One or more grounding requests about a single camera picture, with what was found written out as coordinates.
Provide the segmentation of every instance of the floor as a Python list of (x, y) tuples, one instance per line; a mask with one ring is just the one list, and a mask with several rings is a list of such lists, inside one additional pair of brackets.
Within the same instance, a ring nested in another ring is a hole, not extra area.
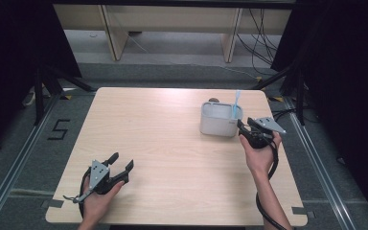
[[(199, 67), (192, 70), (193, 73), (205, 74), (206, 78), (210, 78), (211, 76), (207, 75), (216, 71), (217, 75), (222, 75), (217, 78), (239, 74), (245, 77), (245, 81), (256, 81), (257, 76), (268, 78), (273, 74), (273, 71), (268, 69), (269, 64), (257, 57), (252, 57), (239, 40), (236, 43), (233, 61), (225, 63), (218, 34), (130, 34), (119, 61), (112, 59), (104, 32), (66, 31), (66, 35), (80, 69), (86, 75), (84, 80), (97, 85), (104, 84), (104, 82), (117, 85), (117, 82), (109, 81), (110, 78), (113, 78), (112, 71), (106, 71), (128, 65), (145, 66), (144, 70), (154, 73), (162, 72), (170, 67), (186, 71), (184, 69), (186, 66), (192, 66)], [(269, 38), (274, 45), (278, 45), (281, 39), (280, 36)], [(255, 43), (251, 35), (242, 34), (241, 39), (254, 47)], [(270, 59), (264, 45), (256, 45), (255, 50)], [(102, 72), (92, 70), (94, 66), (95, 68), (101, 66)], [(194, 87), (198, 85), (202, 87), (204, 84), (195, 83)], [(279, 96), (278, 84), (268, 87), (265, 92), (270, 97)], [(0, 206), (0, 229), (76, 229), (76, 224), (48, 223), (44, 216), (47, 202), (53, 195), (61, 176), (61, 169), (65, 167), (68, 160), (69, 155), (64, 153), (72, 150), (93, 97), (93, 94), (76, 90), (73, 100), (59, 99), (54, 104), (51, 117), (48, 118), (41, 132), (35, 130), (31, 122), (35, 119), (35, 111), (32, 106), (19, 111), (13, 119), (13, 123), (1, 139), (0, 188), (5, 187), (3, 181), (7, 181), (6, 178), (8, 178), (13, 162), (19, 160), (16, 156), (28, 151), (24, 143), (32, 143), (31, 153), (26, 154), (24, 165), (18, 169), (19, 173), (11, 178), (12, 186), (9, 196)], [(31, 99), (31, 97), (26, 98), (25, 103), (32, 102)], [(46, 99), (47, 104), (51, 101), (51, 99)], [(269, 105), (275, 114), (276, 110), (284, 110), (292, 106), (292, 98), (283, 102), (273, 100), (269, 102)], [(298, 122), (295, 122), (292, 115), (279, 120), (281, 126), (286, 130), (291, 130), (284, 138), (285, 149), (309, 217), (309, 223), (298, 229), (368, 229), (366, 199), (349, 171), (336, 161), (337, 150), (329, 140), (320, 121), (317, 120), (315, 111), (305, 110), (304, 115), (306, 125), (302, 127), (302, 132), (298, 131), (301, 127), (298, 126)], [(70, 117), (72, 122), (66, 124), (69, 130), (67, 138), (55, 145), (47, 141), (50, 137), (56, 136), (52, 131), (56, 122), (59, 119)], [(30, 140), (30, 134), (34, 132), (37, 133), (37, 137), (35, 140)], [(308, 133), (311, 143), (304, 143), (301, 133)], [(321, 163), (320, 168), (322, 167), (323, 172), (315, 165), (318, 162)], [(336, 192), (335, 195), (329, 194), (324, 179), (321, 178), (324, 174), (330, 180), (328, 182), (331, 182), (332, 191)], [(334, 206), (330, 197), (340, 198), (342, 208), (347, 209), (346, 213), (349, 215), (348, 218), (352, 219), (353, 225), (346, 224), (346, 221), (349, 222), (349, 220), (340, 219), (337, 214), (338, 207)], [(259, 229), (259, 227), (246, 227), (246, 229), (255, 228)], [(98, 229), (108, 229), (108, 226), (101, 225)]]

